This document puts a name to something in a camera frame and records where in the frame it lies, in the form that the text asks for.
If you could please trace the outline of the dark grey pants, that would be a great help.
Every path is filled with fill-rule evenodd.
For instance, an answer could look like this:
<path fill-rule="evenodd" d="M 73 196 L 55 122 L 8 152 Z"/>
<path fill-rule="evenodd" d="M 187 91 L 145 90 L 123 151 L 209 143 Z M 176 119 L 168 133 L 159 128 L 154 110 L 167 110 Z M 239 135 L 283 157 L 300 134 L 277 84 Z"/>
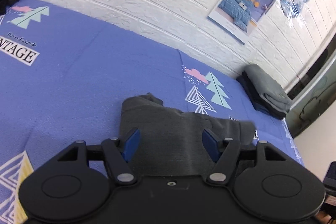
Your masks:
<path fill-rule="evenodd" d="M 129 162 L 136 176 L 206 177 L 214 167 L 202 143 L 202 131 L 249 145 L 255 136 L 252 122 L 214 118 L 165 107 L 153 94 L 130 97 L 121 109 L 120 136 L 137 128 L 141 141 Z"/>

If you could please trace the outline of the grey folded pants on stack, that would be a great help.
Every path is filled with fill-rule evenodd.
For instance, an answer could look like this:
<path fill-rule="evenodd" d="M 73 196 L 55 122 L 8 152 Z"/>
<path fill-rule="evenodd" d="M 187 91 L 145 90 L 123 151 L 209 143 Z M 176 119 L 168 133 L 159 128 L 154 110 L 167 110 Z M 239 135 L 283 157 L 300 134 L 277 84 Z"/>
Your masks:
<path fill-rule="evenodd" d="M 282 86 L 260 66 L 247 65 L 243 72 L 252 83 L 260 99 L 279 112 L 284 114 L 289 112 L 292 104 L 291 99 Z"/>

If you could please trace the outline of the window frame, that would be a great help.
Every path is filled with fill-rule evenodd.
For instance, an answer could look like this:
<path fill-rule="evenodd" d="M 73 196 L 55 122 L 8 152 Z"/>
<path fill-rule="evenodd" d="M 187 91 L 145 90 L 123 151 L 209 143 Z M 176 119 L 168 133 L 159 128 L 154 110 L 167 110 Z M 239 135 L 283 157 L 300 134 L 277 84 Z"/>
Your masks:
<path fill-rule="evenodd" d="M 293 99 L 293 106 L 286 123 L 295 138 L 335 101 L 335 38 L 288 95 Z"/>

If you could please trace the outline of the purple patterned bed sheet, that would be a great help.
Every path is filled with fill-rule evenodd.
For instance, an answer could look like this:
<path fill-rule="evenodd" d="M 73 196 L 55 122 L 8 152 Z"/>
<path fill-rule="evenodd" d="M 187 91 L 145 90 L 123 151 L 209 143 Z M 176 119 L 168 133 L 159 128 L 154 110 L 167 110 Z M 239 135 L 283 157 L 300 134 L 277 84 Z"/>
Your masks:
<path fill-rule="evenodd" d="M 1 16 L 1 223 L 26 220 L 20 183 L 73 141 L 117 136 L 122 102 L 151 93 L 167 107 L 253 121 L 297 162 L 284 121 L 256 111 L 233 78 L 113 24 L 40 0 Z"/>

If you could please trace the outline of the navy folded garment in stack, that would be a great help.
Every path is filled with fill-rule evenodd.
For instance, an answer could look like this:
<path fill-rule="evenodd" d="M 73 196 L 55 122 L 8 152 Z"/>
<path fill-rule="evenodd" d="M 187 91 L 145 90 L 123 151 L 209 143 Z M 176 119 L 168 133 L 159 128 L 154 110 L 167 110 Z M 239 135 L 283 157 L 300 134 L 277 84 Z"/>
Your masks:
<path fill-rule="evenodd" d="M 260 98 L 257 90 L 245 72 L 243 72 L 236 80 L 245 90 L 255 110 L 268 114 L 279 120 L 286 118 L 286 113 L 276 110 L 268 102 L 265 102 Z"/>

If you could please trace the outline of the bedding poster on wall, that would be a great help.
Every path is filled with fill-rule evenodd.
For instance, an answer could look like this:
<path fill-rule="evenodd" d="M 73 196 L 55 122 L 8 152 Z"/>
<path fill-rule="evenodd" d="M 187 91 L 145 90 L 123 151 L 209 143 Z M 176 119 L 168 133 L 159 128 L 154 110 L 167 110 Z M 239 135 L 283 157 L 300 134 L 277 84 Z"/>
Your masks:
<path fill-rule="evenodd" d="M 219 0 L 208 18 L 245 44 L 273 4 L 274 0 Z"/>

